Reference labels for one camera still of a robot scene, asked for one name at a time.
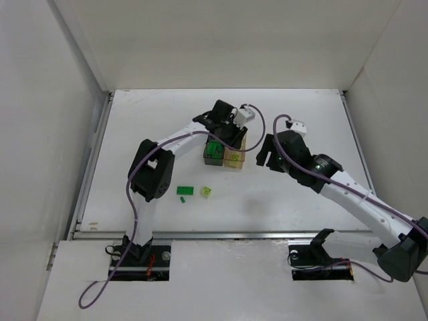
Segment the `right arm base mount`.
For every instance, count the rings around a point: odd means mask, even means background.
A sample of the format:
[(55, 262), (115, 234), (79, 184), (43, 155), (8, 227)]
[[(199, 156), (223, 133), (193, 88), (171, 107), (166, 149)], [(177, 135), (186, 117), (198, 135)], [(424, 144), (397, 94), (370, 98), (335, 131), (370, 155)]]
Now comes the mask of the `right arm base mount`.
[(323, 248), (333, 229), (323, 229), (313, 239), (288, 242), (287, 262), (293, 281), (353, 281), (348, 259), (330, 257)]

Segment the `dark green lego plate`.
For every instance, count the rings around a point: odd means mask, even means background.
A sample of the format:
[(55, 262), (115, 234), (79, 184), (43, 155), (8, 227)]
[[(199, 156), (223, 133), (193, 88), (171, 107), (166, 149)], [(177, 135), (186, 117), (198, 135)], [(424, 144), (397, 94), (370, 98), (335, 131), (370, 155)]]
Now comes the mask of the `dark green lego plate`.
[(178, 195), (194, 195), (194, 187), (192, 186), (178, 186), (177, 187)]

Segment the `grey transparent container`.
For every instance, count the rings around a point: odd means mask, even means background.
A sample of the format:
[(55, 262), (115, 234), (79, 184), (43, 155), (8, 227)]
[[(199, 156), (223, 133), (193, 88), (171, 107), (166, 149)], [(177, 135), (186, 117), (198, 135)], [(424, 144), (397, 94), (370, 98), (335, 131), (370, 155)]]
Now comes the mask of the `grey transparent container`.
[(203, 152), (203, 159), (205, 165), (222, 167), (224, 153), (224, 147), (220, 142), (210, 140), (205, 145), (205, 149)]

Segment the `aluminium rail front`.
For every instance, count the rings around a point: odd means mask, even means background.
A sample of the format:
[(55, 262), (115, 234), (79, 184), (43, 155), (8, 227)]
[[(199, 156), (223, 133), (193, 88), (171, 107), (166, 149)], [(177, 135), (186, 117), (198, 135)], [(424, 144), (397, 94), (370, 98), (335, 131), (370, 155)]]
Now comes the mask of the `aluminium rail front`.
[[(312, 239), (318, 232), (220, 232), (220, 231), (155, 231), (152, 233), (155, 239)], [(122, 231), (75, 231), (69, 234), (68, 240), (109, 240), (122, 239)]]

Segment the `orange transparent container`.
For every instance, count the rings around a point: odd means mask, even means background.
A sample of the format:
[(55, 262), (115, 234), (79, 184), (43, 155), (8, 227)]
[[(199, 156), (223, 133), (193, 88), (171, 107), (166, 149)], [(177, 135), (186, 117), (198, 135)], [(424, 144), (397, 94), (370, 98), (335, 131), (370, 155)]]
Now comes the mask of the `orange transparent container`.
[(231, 150), (230, 148), (225, 147), (225, 153), (223, 157), (223, 166), (239, 169), (243, 168), (245, 163), (245, 152), (238, 152), (236, 150)]

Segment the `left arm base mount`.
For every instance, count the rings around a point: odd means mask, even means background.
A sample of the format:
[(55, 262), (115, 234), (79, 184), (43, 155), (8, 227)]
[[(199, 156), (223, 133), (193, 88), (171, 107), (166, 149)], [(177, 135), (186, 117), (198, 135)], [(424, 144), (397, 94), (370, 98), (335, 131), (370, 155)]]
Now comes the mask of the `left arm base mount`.
[(153, 245), (151, 242), (144, 246), (132, 244), (111, 280), (117, 282), (169, 281), (170, 262), (170, 245)]

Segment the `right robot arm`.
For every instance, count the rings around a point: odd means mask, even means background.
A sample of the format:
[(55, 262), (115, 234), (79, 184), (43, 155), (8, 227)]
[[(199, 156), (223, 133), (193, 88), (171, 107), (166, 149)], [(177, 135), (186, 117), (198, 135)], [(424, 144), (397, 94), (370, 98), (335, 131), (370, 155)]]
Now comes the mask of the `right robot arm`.
[(295, 182), (336, 203), (373, 232), (372, 237), (324, 228), (310, 243), (291, 248), (297, 266), (310, 273), (344, 260), (377, 264), (389, 280), (408, 282), (427, 258), (427, 218), (414, 219), (358, 184), (333, 158), (311, 154), (293, 130), (267, 134), (256, 156), (258, 166), (288, 174)]

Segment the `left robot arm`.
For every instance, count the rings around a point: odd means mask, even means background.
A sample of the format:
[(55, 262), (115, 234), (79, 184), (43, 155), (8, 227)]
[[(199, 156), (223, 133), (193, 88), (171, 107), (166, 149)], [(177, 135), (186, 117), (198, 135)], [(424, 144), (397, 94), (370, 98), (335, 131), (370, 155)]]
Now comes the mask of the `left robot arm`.
[(125, 258), (143, 263), (149, 256), (156, 201), (170, 187), (175, 161), (209, 138), (239, 149), (246, 124), (254, 118), (255, 112), (245, 106), (235, 108), (217, 100), (211, 110), (194, 117), (180, 131), (157, 142), (140, 143), (126, 183), (134, 223), (122, 238)]

